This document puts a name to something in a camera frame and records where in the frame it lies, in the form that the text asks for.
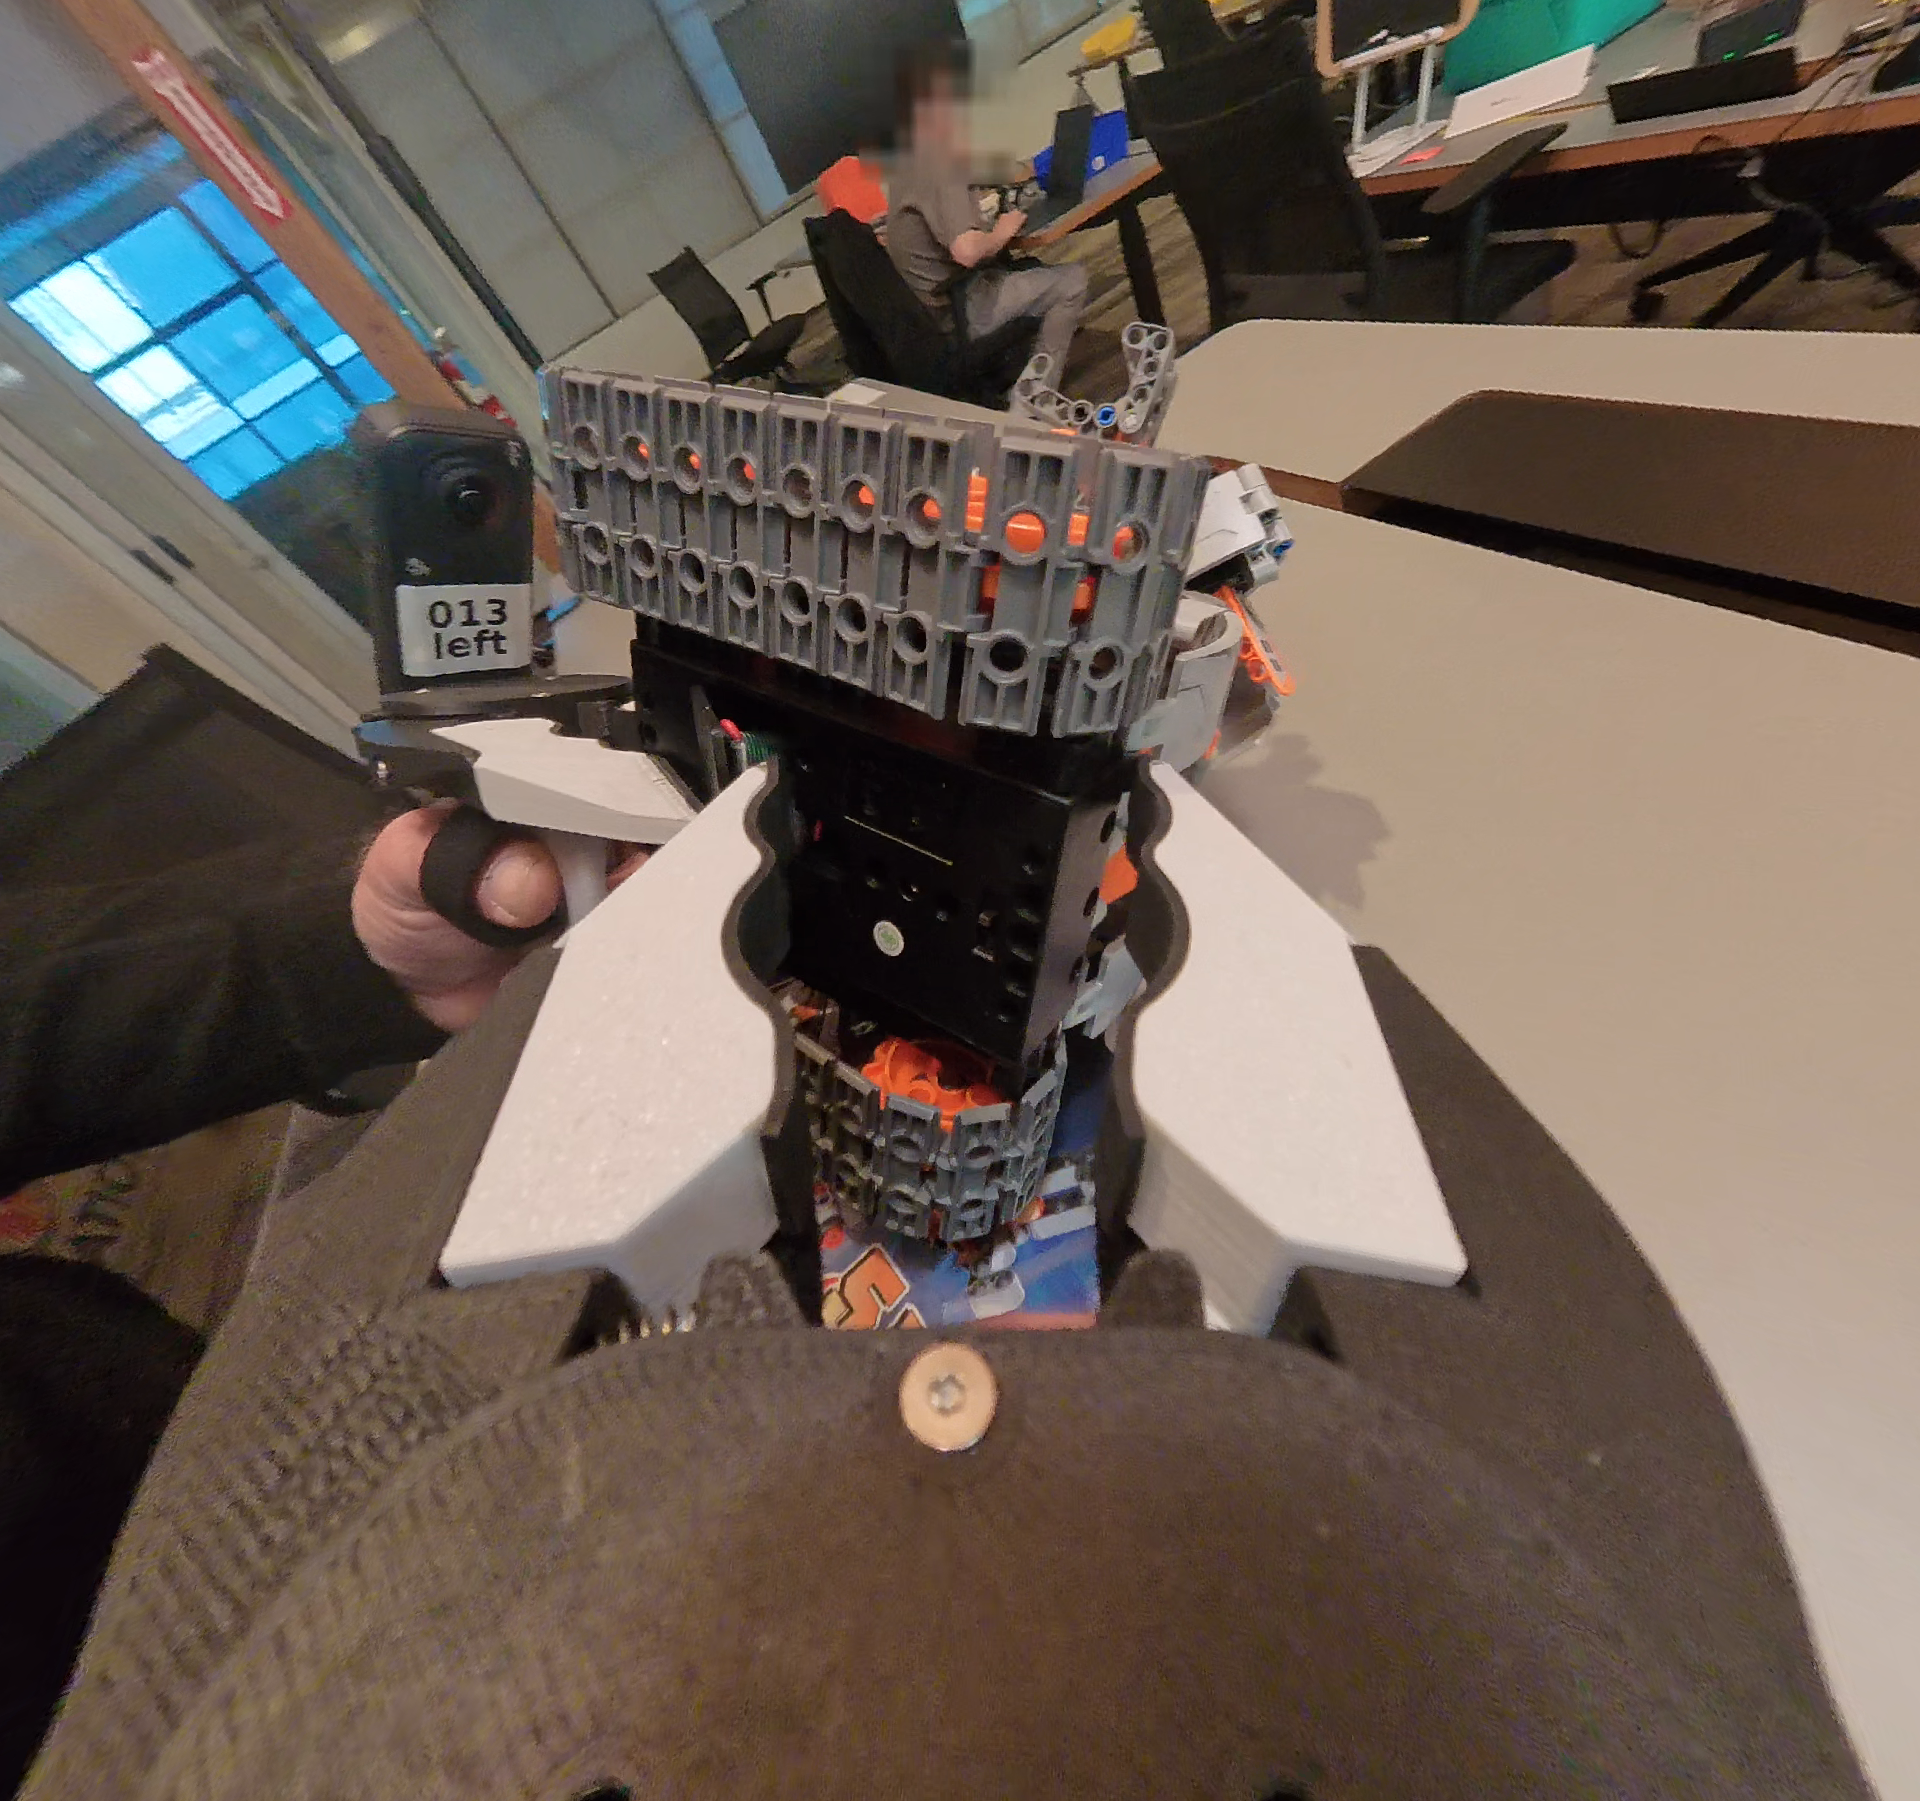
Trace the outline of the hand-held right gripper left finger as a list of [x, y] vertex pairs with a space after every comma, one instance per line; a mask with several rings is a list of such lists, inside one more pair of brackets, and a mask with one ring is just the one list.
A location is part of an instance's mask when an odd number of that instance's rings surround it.
[[586, 1267], [692, 1296], [709, 1262], [775, 1236], [776, 1035], [736, 938], [771, 786], [745, 772], [563, 938], [441, 1252], [449, 1286]]

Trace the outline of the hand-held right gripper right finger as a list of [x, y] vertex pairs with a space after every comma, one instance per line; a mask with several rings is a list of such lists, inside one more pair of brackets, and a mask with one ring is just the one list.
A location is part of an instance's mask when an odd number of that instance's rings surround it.
[[1466, 1252], [1348, 933], [1179, 776], [1148, 782], [1185, 945], [1131, 1020], [1131, 1230], [1204, 1296], [1281, 1296], [1303, 1267], [1457, 1286]]

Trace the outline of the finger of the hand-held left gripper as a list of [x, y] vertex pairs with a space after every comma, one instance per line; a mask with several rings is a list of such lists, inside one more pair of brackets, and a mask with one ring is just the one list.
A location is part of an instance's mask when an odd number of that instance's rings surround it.
[[659, 848], [707, 806], [707, 798], [654, 753], [564, 734], [557, 745], [563, 809], [553, 819], [555, 835]]

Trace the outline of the blue robot kit box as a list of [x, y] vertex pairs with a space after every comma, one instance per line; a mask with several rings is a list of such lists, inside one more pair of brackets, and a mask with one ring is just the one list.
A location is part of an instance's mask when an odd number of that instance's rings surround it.
[[1044, 1195], [986, 1238], [942, 1247], [884, 1230], [819, 1188], [815, 1214], [828, 1330], [1057, 1331], [1093, 1325], [1093, 1191], [1047, 1177]]

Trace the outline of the tracked building-block toy robot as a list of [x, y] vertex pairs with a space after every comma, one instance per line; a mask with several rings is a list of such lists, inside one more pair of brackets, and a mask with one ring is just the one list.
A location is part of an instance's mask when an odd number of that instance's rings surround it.
[[819, 1186], [971, 1252], [1037, 1202], [1065, 1038], [1118, 997], [1107, 881], [1137, 759], [1214, 754], [1290, 546], [1257, 467], [1144, 447], [1169, 335], [1114, 409], [1011, 427], [551, 368], [564, 579], [636, 615], [642, 742], [716, 790], [768, 761]]

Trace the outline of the grey desk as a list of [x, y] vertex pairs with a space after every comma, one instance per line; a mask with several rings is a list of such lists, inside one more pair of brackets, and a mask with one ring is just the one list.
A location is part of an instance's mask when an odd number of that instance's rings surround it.
[[1747, 1436], [1837, 1704], [1917, 1788], [1915, 661], [1309, 510], [1299, 685], [1203, 792], [1590, 1177]]

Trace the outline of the person's left hand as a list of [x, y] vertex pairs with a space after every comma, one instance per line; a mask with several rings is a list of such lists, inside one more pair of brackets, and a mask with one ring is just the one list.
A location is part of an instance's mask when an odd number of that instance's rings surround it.
[[[394, 814], [366, 845], [351, 890], [351, 924], [367, 958], [420, 1017], [447, 1033], [472, 1024], [532, 947], [491, 947], [445, 921], [422, 895], [420, 866], [443, 826], [461, 813], [427, 805]], [[563, 903], [563, 877], [536, 837], [491, 845], [473, 886], [491, 924], [542, 928]]]

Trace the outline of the small black office chair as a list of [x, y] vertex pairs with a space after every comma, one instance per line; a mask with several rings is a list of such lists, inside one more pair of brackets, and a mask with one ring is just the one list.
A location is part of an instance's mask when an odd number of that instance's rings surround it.
[[796, 385], [794, 352], [806, 332], [806, 313], [771, 318], [749, 329], [745, 309], [692, 247], [653, 271], [649, 282], [694, 335], [710, 385], [772, 385], [787, 391]]

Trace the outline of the black display panel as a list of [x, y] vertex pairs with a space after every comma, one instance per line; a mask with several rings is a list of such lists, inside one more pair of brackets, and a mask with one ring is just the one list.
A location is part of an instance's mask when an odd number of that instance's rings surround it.
[[895, 145], [907, 65], [967, 54], [955, 0], [751, 0], [714, 36], [789, 196]]

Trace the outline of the large black office chair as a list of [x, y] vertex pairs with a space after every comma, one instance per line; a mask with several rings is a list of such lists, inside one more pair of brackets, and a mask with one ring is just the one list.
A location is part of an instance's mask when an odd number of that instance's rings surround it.
[[1470, 162], [1428, 196], [1415, 244], [1386, 244], [1297, 19], [1120, 81], [1131, 132], [1196, 245], [1214, 330], [1497, 323], [1576, 258], [1571, 239], [1494, 231], [1501, 186], [1556, 139], [1553, 128]]

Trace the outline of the wooden background table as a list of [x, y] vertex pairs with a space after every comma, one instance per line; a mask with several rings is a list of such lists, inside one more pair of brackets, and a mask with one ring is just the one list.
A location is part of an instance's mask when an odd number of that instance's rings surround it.
[[1361, 189], [1392, 232], [1484, 162], [1504, 175], [1500, 218], [1535, 228], [1749, 213], [1752, 162], [1793, 199], [1869, 199], [1915, 168], [1915, 83], [1874, 87], [1877, 70], [1866, 54], [1827, 61], [1776, 101], [1635, 123], [1606, 101], [1522, 112], [1419, 139]]

